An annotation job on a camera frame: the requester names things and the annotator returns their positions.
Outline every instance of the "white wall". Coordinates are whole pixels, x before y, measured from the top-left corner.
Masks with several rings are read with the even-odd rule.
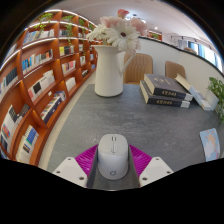
[[[170,38],[170,36],[168,36],[166,34],[162,35],[162,41],[165,43],[171,44],[171,38]]]
[[[218,78],[224,83],[221,74],[204,60],[179,51],[160,42],[140,39],[141,50],[137,53],[148,54],[153,58],[153,73],[165,76],[165,62],[173,61],[183,65],[186,78],[203,96],[209,84],[209,77]],[[124,63],[124,53],[119,54],[120,65]]]

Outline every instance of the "wooden chair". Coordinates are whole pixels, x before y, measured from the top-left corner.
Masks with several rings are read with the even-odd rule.
[[[131,57],[127,53],[124,55],[124,63]],[[144,80],[144,74],[153,73],[152,57],[147,54],[137,53],[124,71],[123,81],[126,84],[140,84],[140,80]]]
[[[165,64],[166,76],[172,79],[177,77],[177,73],[186,79],[185,69],[182,65],[174,63],[172,61],[166,61]]]

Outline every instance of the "bookshelf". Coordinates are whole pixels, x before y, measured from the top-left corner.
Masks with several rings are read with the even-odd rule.
[[[53,30],[53,35],[38,39],[34,38],[32,41],[24,43],[28,32],[31,33],[36,31],[34,26],[38,23],[38,19],[35,19],[15,41],[13,48],[1,65],[0,70],[0,82],[2,82],[3,79],[15,67],[17,68],[18,76],[18,80],[9,87],[4,97],[1,99],[0,125],[2,125],[10,105],[13,106],[16,113],[20,112],[24,104],[27,104],[30,107],[29,111],[22,118],[15,130],[15,133],[12,137],[10,150],[8,149],[9,152],[7,152],[7,150],[3,147],[1,142],[0,146],[10,160],[17,161],[16,154],[20,140],[25,134],[29,125],[32,125],[32,127],[39,134],[30,158],[30,164],[35,166],[38,166],[39,164],[44,145],[62,111],[65,109],[78,89],[96,70],[96,68],[92,69],[91,65],[97,65],[97,53],[93,47],[90,49],[90,46],[102,44],[100,41],[93,41],[90,43],[85,37],[79,37],[78,33],[84,33],[86,35],[90,32],[89,23],[94,25],[88,19],[67,10],[50,10],[50,13],[53,14],[53,17],[49,23],[44,22],[44,24],[46,24],[44,31],[50,32],[50,30]],[[73,37],[71,38],[71,44],[74,45],[74,52],[60,55],[59,48],[69,46],[68,37],[59,36],[60,30],[65,30],[65,25],[67,24],[66,21],[62,20],[62,17],[68,15],[74,15],[72,21]],[[84,21],[83,26],[80,26],[79,18]],[[83,44],[83,51],[79,51],[79,44]],[[53,50],[53,57],[50,60],[33,67],[23,74],[22,61],[29,58],[32,54],[43,54],[50,49]],[[81,56],[85,56],[85,64],[83,65],[80,63]],[[70,61],[74,60],[76,61],[75,68],[69,70],[66,74],[63,74],[62,64],[69,63]],[[53,70],[55,81],[47,86],[47,88],[43,90],[35,100],[32,101],[28,93],[28,89],[32,87],[38,80],[40,80],[43,77],[43,74],[49,70]],[[83,77],[82,72],[84,70],[88,70],[88,73]],[[65,83],[69,78],[73,77],[75,78],[76,85],[68,91]],[[63,90],[65,92],[66,99],[62,101],[60,105],[58,105],[49,121],[44,123],[40,114],[47,106],[49,101],[53,99],[54,93],[59,90]]]

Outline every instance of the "gray tabletop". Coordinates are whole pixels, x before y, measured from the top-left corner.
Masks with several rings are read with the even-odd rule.
[[[128,144],[151,157],[161,157],[174,171],[205,162],[201,131],[216,128],[223,153],[223,124],[215,112],[204,111],[195,101],[190,107],[146,104],[138,85],[124,85],[122,94],[104,98],[89,84],[71,110],[58,136],[48,171],[53,172],[66,157],[76,157],[99,143],[105,134],[121,134]],[[130,172],[117,181],[96,172],[95,189],[133,188]]]

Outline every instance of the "floor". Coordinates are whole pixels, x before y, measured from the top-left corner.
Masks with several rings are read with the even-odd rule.
[[[94,72],[87,80],[86,82],[80,87],[80,89],[76,92],[72,100],[68,103],[64,111],[62,112],[61,116],[58,118],[57,122],[54,125],[54,128],[52,129],[48,140],[45,144],[45,147],[43,149],[40,162],[38,167],[44,170],[47,170],[48,167],[48,162],[52,153],[52,150],[54,148],[54,144],[57,140],[57,137],[70,113],[74,105],[76,104],[77,100],[81,96],[82,92],[85,90],[86,86],[88,84],[94,84],[95,83],[95,77],[96,77],[96,72]]]

